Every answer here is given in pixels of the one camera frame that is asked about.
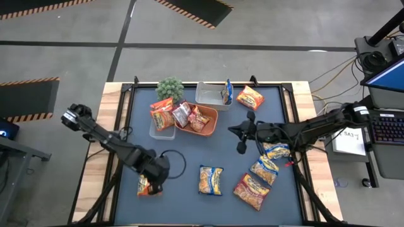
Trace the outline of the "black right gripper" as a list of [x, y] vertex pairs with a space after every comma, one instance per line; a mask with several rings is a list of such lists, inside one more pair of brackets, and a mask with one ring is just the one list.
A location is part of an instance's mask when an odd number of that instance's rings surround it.
[[257, 121], [253, 111], [247, 112], [247, 119], [240, 125], [228, 127], [228, 130], [235, 130], [233, 133], [239, 138], [237, 144], [237, 152], [244, 154], [247, 150], [246, 141], [252, 140], [255, 142], [259, 154], [264, 154], [263, 143], [269, 143], [271, 136], [274, 133], [272, 125], [263, 121]]

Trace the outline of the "grey workstation cart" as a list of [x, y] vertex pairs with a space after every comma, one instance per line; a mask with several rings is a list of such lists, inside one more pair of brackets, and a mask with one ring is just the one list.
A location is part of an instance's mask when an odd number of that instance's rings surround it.
[[[404, 112], [404, 93], [370, 88], [369, 95], [362, 102], [369, 111], [398, 111]], [[388, 179], [404, 180], [404, 146], [392, 144], [375, 144], [370, 139], [369, 125], [361, 128], [364, 138], [366, 155], [337, 153], [333, 151], [332, 140], [327, 140], [328, 158], [334, 161], [349, 161], [365, 163], [368, 179], [372, 188], [379, 187], [376, 170], [380, 176]]]

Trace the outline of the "grey stand base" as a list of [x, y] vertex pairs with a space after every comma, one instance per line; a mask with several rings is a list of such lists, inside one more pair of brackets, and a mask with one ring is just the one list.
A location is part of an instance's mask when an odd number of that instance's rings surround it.
[[373, 72], [404, 53], [404, 35], [383, 39], [375, 47], [367, 44], [368, 38], [355, 39], [358, 62], [363, 71]]

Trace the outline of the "orange plastic bin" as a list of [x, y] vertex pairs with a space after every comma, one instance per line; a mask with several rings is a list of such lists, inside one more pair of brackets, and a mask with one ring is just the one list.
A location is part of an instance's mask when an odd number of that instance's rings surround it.
[[198, 107], [198, 110], [201, 112], [202, 115], [208, 117], [210, 120], [209, 122], [202, 128], [201, 132], [196, 132], [194, 129], [191, 128], [190, 124], [185, 127], [180, 127], [180, 125], [176, 122], [175, 127], [181, 131], [188, 132], [191, 134], [199, 135], [199, 136], [211, 136], [216, 128], [217, 120], [218, 120], [218, 112], [214, 108], [197, 105], [195, 103], [189, 103], [191, 108]]

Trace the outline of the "blue Maruchan ramen pack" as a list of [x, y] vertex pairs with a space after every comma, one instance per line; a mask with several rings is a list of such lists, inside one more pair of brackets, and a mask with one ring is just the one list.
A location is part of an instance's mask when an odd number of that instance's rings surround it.
[[264, 153], [270, 160], [278, 160], [290, 155], [290, 149], [288, 144], [284, 143], [263, 143]]
[[226, 80], [223, 90], [221, 91], [222, 102], [224, 105], [230, 105], [233, 100], [233, 86], [229, 79]]
[[279, 169], [274, 162], [266, 156], [260, 156], [256, 162], [251, 165], [250, 171], [271, 187], [278, 176]]
[[200, 194], [222, 196], [220, 189], [222, 172], [223, 168], [201, 165], [199, 167], [198, 192]]

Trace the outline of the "red Maruchan ramen pack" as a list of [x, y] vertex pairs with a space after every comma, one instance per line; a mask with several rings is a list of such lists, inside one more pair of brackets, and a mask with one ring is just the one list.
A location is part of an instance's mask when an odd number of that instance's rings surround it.
[[263, 201], [269, 194], [271, 189], [263, 186], [259, 181], [255, 180], [250, 174], [245, 173], [234, 187], [233, 193], [238, 198], [252, 206], [255, 210], [260, 211]]
[[201, 132], [205, 125], [209, 123], [210, 118], [204, 116], [200, 111], [197, 106], [194, 106], [194, 108], [191, 110], [191, 113], [187, 117], [190, 127], [196, 131], [196, 132]]

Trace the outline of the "black device with blue light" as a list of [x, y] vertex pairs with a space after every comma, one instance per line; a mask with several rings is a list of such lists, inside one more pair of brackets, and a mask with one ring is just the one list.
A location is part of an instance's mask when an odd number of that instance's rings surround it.
[[18, 125], [0, 118], [0, 137], [15, 140], [19, 129]]

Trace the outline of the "black stand pole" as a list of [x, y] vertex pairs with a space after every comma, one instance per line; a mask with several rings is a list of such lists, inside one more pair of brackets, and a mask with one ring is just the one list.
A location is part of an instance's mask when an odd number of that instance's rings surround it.
[[385, 25], [383, 25], [371, 38], [367, 39], [367, 44], [375, 47], [384, 37], [390, 34], [396, 27], [404, 22], [404, 8], [401, 8]]

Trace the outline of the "black metal table frame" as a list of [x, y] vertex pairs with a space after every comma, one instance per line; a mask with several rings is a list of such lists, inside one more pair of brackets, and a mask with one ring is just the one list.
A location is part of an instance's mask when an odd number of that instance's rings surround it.
[[[306, 81], [260, 81], [257, 85], [279, 87], [283, 99], [287, 119], [306, 120], [314, 116], [314, 104], [309, 84]], [[155, 87], [155, 82], [110, 82], [106, 83], [102, 93], [100, 108], [98, 110], [97, 122], [106, 129], [119, 130], [127, 126], [132, 112], [134, 93], [138, 88]], [[316, 143], [316, 149], [308, 152], [300, 169], [312, 181], [314, 190], [324, 205], [338, 219], [341, 219], [342, 212], [333, 177], [331, 174], [327, 155], [322, 151], [324, 145]], [[106, 155], [98, 153], [98, 143], [91, 143], [88, 148], [88, 159], [83, 165], [83, 171], [79, 181], [76, 196], [73, 201], [68, 223], [75, 223], [81, 220], [97, 202], [98, 197], [107, 187], [114, 173], [122, 170], [122, 164], [113, 154]], [[92, 222], [96, 224], [111, 224], [115, 218], [114, 209], [118, 200], [118, 187], [114, 187], [107, 194], [104, 201], [95, 210], [95, 218]]]

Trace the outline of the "hazard-striped black floor mat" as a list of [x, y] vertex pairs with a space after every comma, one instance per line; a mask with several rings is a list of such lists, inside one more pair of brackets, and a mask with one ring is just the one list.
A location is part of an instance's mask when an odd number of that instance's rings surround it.
[[94, 0], [0, 0], [0, 20], [66, 8]]
[[154, 0], [209, 29], [215, 29], [234, 9], [222, 0]]
[[54, 115], [59, 77], [0, 83], [0, 119], [28, 122]]

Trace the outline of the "translucent clear plastic bin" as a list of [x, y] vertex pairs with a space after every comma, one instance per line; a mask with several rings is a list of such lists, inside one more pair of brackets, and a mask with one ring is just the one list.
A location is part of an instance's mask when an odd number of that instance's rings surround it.
[[171, 127], [168, 127], [162, 131], [157, 131], [154, 121], [151, 117], [151, 124], [150, 124], [150, 131], [149, 135], [156, 139], [156, 140], [166, 140], [166, 141], [171, 141], [174, 140], [176, 134], [176, 127], [175, 124]]

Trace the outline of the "white paper sheet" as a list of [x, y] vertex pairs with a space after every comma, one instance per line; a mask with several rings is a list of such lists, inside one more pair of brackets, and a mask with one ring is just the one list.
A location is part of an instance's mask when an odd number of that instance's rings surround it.
[[331, 137], [334, 152], [365, 156], [362, 129], [345, 128]]

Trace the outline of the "pale grey plastic bin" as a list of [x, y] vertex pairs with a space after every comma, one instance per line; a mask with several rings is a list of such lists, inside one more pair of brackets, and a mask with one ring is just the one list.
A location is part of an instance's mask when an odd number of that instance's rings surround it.
[[227, 111], [232, 101], [229, 104], [223, 103], [222, 91], [224, 84], [209, 84], [200, 81], [196, 87], [195, 101], [198, 105], [214, 108], [218, 111]]

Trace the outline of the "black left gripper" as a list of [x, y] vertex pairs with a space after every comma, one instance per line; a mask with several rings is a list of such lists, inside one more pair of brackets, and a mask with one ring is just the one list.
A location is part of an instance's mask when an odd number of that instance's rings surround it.
[[166, 156], [158, 156], [148, 160], [142, 167], [141, 174], [151, 183], [149, 194], [159, 194], [163, 191], [162, 184], [169, 176], [170, 162]]

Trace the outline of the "artificial green plant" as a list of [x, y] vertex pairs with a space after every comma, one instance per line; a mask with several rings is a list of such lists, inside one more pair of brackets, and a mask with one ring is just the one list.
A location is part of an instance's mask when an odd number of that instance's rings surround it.
[[176, 103], [182, 100], [184, 85], [180, 79], [176, 77], [168, 77], [158, 82], [155, 91], [157, 92], [157, 98], [159, 101], [172, 98], [173, 102]]

